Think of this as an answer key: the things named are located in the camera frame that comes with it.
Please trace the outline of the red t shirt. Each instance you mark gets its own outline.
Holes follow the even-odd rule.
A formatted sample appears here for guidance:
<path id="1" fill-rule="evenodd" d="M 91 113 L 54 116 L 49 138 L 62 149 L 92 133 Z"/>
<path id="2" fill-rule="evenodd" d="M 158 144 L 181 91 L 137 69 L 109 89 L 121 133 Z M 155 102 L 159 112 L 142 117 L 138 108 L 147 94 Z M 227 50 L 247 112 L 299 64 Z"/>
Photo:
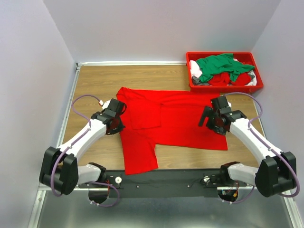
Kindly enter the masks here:
<path id="1" fill-rule="evenodd" d="M 121 87 L 116 97 L 127 106 L 121 115 L 125 128 L 120 132 L 125 174 L 157 169 L 158 144 L 226 151 L 225 136 L 198 126 L 204 108 L 218 96 L 219 93 Z"/>
<path id="2" fill-rule="evenodd" d="M 214 75 L 208 83 L 211 86 L 245 86 L 249 82 L 251 82 L 251 77 L 248 73 L 242 73 L 240 74 L 235 81 L 232 81 L 229 77 L 228 72 L 223 72 L 221 74 Z"/>

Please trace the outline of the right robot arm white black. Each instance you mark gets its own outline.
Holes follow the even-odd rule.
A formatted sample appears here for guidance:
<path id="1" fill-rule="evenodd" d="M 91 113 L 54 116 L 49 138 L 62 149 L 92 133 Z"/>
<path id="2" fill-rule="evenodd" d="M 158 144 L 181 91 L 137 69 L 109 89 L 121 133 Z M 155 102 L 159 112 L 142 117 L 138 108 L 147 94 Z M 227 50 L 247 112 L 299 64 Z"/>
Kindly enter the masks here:
<path id="1" fill-rule="evenodd" d="M 295 197 L 300 192 L 300 183 L 296 174 L 296 157 L 291 152 L 283 152 L 269 142 L 240 110 L 233 111 L 226 96 L 211 100 L 199 121 L 199 126 L 215 133 L 225 135 L 230 132 L 237 137 L 253 154 L 259 167 L 230 162 L 220 167 L 215 183 L 229 186 L 235 181 L 251 185 L 264 197 L 280 195 Z"/>

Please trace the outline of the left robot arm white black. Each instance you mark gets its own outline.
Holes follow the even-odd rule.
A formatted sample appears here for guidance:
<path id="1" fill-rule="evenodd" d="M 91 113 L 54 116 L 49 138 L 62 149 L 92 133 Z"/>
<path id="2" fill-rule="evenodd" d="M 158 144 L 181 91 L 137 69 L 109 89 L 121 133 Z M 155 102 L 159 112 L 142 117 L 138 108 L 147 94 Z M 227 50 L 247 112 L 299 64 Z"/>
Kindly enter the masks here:
<path id="1" fill-rule="evenodd" d="M 91 162 L 78 164 L 85 152 L 100 138 L 121 132 L 125 126 L 121 115 L 127 105 L 116 99 L 98 100 L 101 111 L 86 117 L 86 125 L 74 137 L 57 148 L 46 149 L 40 170 L 39 182 L 50 187 L 57 197 L 70 194 L 78 185 L 91 183 L 102 187 L 106 181 L 106 168 Z"/>

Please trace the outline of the grey t shirt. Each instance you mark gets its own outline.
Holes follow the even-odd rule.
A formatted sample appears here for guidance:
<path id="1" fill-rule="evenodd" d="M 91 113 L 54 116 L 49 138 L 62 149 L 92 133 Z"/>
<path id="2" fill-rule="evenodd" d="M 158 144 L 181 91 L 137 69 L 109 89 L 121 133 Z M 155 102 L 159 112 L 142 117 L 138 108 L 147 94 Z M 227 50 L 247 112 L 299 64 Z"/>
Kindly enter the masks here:
<path id="1" fill-rule="evenodd" d="M 200 79 L 198 77 L 192 76 L 191 77 L 191 81 L 193 83 L 193 85 L 195 86 L 209 86 L 210 84 L 208 82 L 201 82 Z"/>

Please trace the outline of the red t shirt in bin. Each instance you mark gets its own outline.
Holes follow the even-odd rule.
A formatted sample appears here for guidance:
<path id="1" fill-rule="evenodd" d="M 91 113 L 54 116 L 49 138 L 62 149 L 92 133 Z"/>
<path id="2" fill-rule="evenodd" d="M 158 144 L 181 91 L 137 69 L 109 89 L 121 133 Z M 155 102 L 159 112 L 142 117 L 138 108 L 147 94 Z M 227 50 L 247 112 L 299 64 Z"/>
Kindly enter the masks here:
<path id="1" fill-rule="evenodd" d="M 249 82 L 251 82 L 251 77 L 248 73 L 242 73 L 240 74 L 235 81 L 232 81 L 229 77 L 228 72 L 223 72 L 221 74 L 214 75 L 208 83 L 211 86 L 245 86 Z"/>

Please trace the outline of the pink t shirt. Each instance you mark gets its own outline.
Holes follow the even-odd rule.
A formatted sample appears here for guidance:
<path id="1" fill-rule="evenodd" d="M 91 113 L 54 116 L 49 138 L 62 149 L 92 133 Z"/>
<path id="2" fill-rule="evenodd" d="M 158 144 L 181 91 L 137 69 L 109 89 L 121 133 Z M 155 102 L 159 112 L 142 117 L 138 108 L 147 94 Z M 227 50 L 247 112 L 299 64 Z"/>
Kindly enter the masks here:
<path id="1" fill-rule="evenodd" d="M 202 75 L 202 71 L 196 61 L 190 60 L 189 67 L 191 77 L 199 78 Z"/>

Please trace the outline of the green t shirt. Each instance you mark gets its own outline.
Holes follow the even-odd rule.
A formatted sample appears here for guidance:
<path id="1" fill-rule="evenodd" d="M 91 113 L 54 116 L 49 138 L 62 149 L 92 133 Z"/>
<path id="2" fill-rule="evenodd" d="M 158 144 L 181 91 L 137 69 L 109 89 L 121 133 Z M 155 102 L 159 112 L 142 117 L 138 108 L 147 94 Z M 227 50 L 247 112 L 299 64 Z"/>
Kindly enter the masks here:
<path id="1" fill-rule="evenodd" d="M 232 82 L 235 82 L 241 74 L 248 73 L 255 69 L 253 65 L 235 61 L 232 53 L 211 55 L 205 58 L 200 58 L 195 62 L 198 64 L 199 69 L 202 72 L 199 79 L 203 83 L 211 80 L 214 75 L 221 73 L 228 73 L 229 79 Z"/>

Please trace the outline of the red plastic bin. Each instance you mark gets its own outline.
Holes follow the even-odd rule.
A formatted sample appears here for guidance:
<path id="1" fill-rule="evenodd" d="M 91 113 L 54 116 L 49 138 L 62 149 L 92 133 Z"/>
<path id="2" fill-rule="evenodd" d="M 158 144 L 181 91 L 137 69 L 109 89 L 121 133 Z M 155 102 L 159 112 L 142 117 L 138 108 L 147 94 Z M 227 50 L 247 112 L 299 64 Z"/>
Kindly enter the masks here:
<path id="1" fill-rule="evenodd" d="M 194 85 L 192 83 L 191 74 L 190 74 L 190 61 L 191 60 L 197 60 L 200 58 L 208 57 L 211 55 L 219 55 L 219 54 L 226 54 L 226 53 L 232 53 L 234 58 L 239 60 L 242 63 L 249 63 L 255 67 L 253 70 L 256 79 L 257 84 L 255 86 L 253 85 L 244 85 L 244 86 L 234 86 L 234 85 L 226 85 L 226 86 L 212 86 L 212 85 Z M 242 92 L 242 93 L 254 93 L 260 89 L 263 88 L 264 84 L 262 81 L 262 78 L 260 76 L 260 73 L 258 71 L 258 67 L 255 63 L 254 57 L 251 52 L 201 52 L 201 51 L 190 51 L 186 53 L 186 66 L 188 68 L 188 79 L 189 79 L 189 88 L 191 92 L 195 93 L 231 93 L 231 92 Z"/>

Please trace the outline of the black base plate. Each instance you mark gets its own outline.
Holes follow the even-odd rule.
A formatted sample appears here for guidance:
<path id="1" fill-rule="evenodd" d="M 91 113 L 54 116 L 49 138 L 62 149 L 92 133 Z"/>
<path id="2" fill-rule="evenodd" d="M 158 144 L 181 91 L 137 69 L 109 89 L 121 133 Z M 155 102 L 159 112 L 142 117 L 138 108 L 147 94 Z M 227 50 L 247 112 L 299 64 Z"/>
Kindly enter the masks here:
<path id="1" fill-rule="evenodd" d="M 232 184 L 219 181 L 219 169 L 164 169 L 126 175 L 124 170 L 108 170 L 106 178 L 121 198 L 214 197 L 217 187 Z"/>

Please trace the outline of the aluminium frame rail front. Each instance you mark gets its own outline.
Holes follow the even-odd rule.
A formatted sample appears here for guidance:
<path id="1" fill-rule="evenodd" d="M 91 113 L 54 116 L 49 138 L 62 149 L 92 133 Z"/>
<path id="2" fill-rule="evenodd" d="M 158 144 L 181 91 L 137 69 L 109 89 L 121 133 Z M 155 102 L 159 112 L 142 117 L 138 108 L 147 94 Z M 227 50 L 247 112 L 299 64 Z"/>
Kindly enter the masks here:
<path id="1" fill-rule="evenodd" d="M 66 171 L 57 170 L 51 176 L 50 168 L 42 169 L 39 182 L 68 195 L 77 185 L 92 183 L 108 183 L 119 187 L 122 183 L 136 182 L 148 185 L 156 184 L 191 184 L 200 181 L 208 188 L 230 186 L 234 182 L 250 184 L 266 196 L 279 194 L 296 187 L 295 179 L 291 172 L 285 168 L 265 167 L 258 169 L 242 166 L 240 163 L 220 169 L 186 169 L 186 170 L 154 170 L 140 174 L 127 175 L 123 170 L 106 170 L 96 164 L 73 167 Z"/>

